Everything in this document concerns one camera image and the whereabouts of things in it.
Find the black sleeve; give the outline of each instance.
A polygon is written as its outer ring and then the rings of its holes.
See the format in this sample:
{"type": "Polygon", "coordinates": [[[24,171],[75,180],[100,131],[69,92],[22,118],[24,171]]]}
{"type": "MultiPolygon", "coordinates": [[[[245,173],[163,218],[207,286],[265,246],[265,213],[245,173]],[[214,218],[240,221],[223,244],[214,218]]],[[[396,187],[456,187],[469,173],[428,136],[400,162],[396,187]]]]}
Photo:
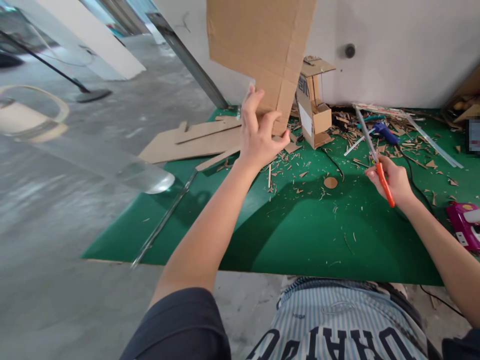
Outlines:
{"type": "Polygon", "coordinates": [[[212,294],[200,287],[174,292],[143,317],[120,360],[231,359],[212,294]]]}
{"type": "Polygon", "coordinates": [[[480,329],[470,330],[463,339],[443,339],[441,351],[445,360],[480,359],[480,329]]]}

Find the concrete floor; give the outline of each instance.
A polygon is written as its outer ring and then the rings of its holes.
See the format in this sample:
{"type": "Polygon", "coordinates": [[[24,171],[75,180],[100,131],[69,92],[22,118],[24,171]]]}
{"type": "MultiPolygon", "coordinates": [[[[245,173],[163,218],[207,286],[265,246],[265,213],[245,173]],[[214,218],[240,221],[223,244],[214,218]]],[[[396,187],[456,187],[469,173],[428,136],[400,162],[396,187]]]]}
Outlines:
{"type": "MultiPolygon", "coordinates": [[[[0,86],[26,84],[70,105],[67,124],[133,154],[160,131],[205,121],[213,104],[166,45],[151,36],[125,40],[147,71],[132,81],[104,82],[72,67],[87,87],[113,95],[78,104],[76,88],[33,58],[0,69],[0,86]]],[[[46,114],[41,95],[14,97],[46,114]]],[[[0,137],[0,354],[5,359],[117,359],[150,301],[161,269],[80,260],[79,256],[136,196],[23,143],[0,137]]],[[[244,359],[269,327],[282,277],[220,272],[215,298],[234,359],[244,359]]],[[[431,290],[447,298],[443,288],[431,290]]],[[[463,336],[467,322],[408,286],[424,315],[427,335],[463,336]]]]}

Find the cardboard box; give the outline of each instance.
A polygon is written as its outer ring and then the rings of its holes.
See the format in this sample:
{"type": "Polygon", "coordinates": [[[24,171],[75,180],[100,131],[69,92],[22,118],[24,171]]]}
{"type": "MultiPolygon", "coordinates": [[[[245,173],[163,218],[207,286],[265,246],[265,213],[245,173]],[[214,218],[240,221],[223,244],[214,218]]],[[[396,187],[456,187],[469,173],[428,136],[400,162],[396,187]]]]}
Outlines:
{"type": "Polygon", "coordinates": [[[326,131],[332,126],[332,110],[320,99],[318,75],[335,70],[322,59],[304,61],[296,97],[303,136],[313,149],[332,142],[326,131]]]}
{"type": "Polygon", "coordinates": [[[258,115],[280,111],[287,128],[317,0],[207,0],[210,59],[255,79],[265,97],[258,115]]]}
{"type": "Polygon", "coordinates": [[[472,106],[461,112],[457,117],[452,117],[449,112],[459,101],[468,101],[474,96],[480,95],[480,65],[470,74],[469,77],[460,85],[451,98],[442,108],[442,115],[454,124],[462,123],[467,119],[480,119],[480,101],[476,101],[472,106]]]}

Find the orange scissors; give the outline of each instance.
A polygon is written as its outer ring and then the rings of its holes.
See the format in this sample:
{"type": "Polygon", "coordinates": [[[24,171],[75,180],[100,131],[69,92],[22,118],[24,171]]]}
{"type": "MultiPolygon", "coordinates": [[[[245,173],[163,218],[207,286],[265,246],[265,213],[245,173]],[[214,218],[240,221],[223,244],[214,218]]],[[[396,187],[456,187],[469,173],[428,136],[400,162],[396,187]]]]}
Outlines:
{"type": "Polygon", "coordinates": [[[363,136],[365,137],[365,141],[368,144],[368,150],[370,151],[370,155],[373,158],[373,162],[375,163],[376,172],[378,173],[378,177],[380,178],[380,183],[385,191],[386,199],[388,200],[388,204],[391,208],[395,207],[394,197],[389,188],[389,184],[387,183],[387,179],[385,178],[384,168],[382,163],[379,161],[379,157],[377,156],[377,152],[375,151],[374,144],[372,143],[372,139],[370,138],[369,131],[367,130],[367,125],[365,125],[364,117],[362,113],[360,113],[359,108],[354,104],[353,107],[356,111],[356,117],[361,125],[361,131],[363,132],[363,136]]]}

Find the blue glue gun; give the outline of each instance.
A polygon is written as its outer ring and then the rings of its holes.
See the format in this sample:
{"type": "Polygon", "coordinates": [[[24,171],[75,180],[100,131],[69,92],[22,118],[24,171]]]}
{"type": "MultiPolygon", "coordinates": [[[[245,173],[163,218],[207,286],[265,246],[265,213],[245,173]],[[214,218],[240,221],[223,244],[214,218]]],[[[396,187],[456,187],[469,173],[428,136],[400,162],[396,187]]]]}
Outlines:
{"type": "Polygon", "coordinates": [[[385,125],[383,122],[377,122],[375,125],[373,125],[373,129],[376,133],[382,135],[390,145],[395,146],[399,144],[400,139],[393,135],[387,125],[385,125]]]}

